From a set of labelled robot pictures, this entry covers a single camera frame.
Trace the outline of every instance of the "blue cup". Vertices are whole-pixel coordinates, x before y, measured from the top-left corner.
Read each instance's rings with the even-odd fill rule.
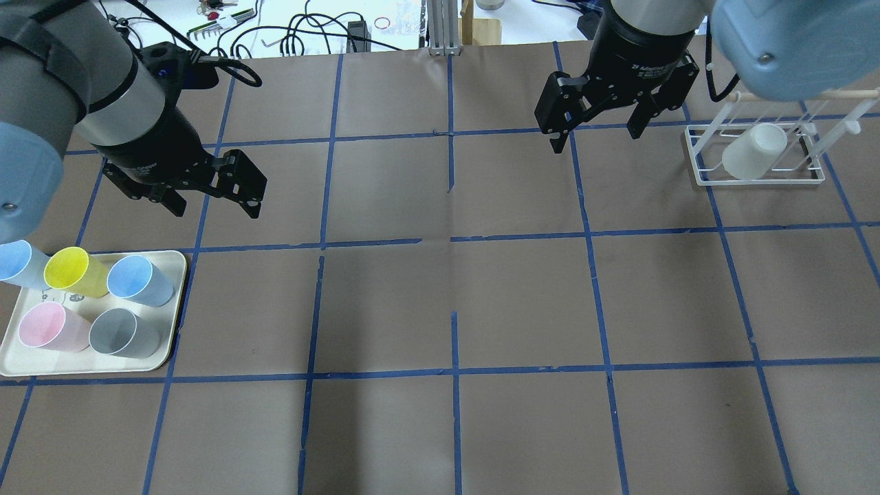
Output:
[[[145,306],[160,307],[171,300],[171,280],[141,255],[126,256],[107,274],[107,289],[117,298]]]
[[[43,270],[48,261],[48,256],[26,240],[0,244],[0,282],[47,291]]]

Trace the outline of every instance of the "pink cup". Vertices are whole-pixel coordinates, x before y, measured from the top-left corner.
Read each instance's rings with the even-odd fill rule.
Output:
[[[27,347],[77,352],[89,346],[91,325],[57,302],[41,302],[21,319],[18,340]]]

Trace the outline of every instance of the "black mount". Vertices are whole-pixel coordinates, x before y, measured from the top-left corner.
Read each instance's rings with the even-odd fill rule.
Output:
[[[165,92],[157,124],[132,143],[99,147],[107,157],[103,174],[131,199],[148,198],[175,217],[187,201],[178,190],[197,190],[238,203],[250,218],[260,216],[266,176],[241,150],[214,157],[202,148],[195,130],[176,108],[184,89],[209,89],[219,78],[215,57],[164,42],[136,52]]]

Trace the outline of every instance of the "ring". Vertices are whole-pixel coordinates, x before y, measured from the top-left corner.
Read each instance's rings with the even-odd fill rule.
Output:
[[[384,26],[380,26],[379,25],[380,20],[384,20],[388,24],[386,24]],[[376,18],[376,20],[373,21],[373,25],[376,27],[376,29],[388,29],[388,27],[391,25],[391,20],[387,17]]]

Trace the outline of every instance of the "power adapter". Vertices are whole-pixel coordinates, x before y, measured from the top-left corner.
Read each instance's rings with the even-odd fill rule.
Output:
[[[352,36],[358,36],[363,38],[363,40],[355,40],[352,38],[348,38],[348,45],[345,48],[346,53],[352,53],[357,51],[358,53],[369,52],[370,51],[370,29],[367,27],[366,21],[362,20],[350,20],[348,22],[348,32],[351,33]]]

